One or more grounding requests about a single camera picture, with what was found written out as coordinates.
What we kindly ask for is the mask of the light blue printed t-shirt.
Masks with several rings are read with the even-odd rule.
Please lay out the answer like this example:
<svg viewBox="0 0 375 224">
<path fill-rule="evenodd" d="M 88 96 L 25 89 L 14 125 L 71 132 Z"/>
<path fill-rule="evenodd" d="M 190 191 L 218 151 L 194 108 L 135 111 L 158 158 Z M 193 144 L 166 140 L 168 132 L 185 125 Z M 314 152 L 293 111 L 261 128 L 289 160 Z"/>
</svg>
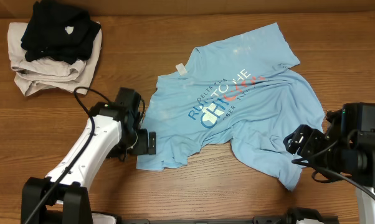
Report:
<svg viewBox="0 0 375 224">
<path fill-rule="evenodd" d="M 158 77 L 143 127 L 157 135 L 157 152 L 137 168 L 185 166 L 209 144 L 231 144 L 243 164 L 293 190 L 302 168 L 284 139 L 299 125 L 321 129 L 324 111 L 300 63 L 273 23 L 193 49 L 185 65 Z"/>
</svg>

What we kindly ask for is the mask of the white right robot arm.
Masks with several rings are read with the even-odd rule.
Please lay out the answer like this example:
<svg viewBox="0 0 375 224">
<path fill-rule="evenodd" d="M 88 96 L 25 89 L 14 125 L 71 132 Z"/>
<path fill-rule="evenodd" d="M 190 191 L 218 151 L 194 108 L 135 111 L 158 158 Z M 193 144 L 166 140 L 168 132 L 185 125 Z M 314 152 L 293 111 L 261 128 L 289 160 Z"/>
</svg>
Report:
<svg viewBox="0 0 375 224">
<path fill-rule="evenodd" d="M 139 156 L 136 166 L 175 169 L 208 144 L 230 142 L 241 163 L 277 178 L 288 190 L 306 166 L 326 182 L 346 180 L 375 196 L 375 133 L 347 127 L 349 113 L 363 111 L 357 103 L 324 113 L 318 103 L 152 101 L 143 125 L 156 132 L 157 152 Z"/>
</svg>

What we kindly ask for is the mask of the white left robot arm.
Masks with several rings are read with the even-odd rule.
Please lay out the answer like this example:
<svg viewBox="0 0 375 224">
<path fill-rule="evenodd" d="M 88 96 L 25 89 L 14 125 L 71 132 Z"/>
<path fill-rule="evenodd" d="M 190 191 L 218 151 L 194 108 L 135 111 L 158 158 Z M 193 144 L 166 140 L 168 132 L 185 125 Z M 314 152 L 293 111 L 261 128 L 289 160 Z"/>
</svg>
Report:
<svg viewBox="0 0 375 224">
<path fill-rule="evenodd" d="M 31 177 L 22 189 L 22 224 L 121 223 L 118 215 L 94 212 L 88 190 L 105 159 L 156 154 L 156 134 L 140 128 L 141 95 L 120 88 L 115 100 L 91 108 L 86 127 L 62 161 L 44 178 Z"/>
</svg>

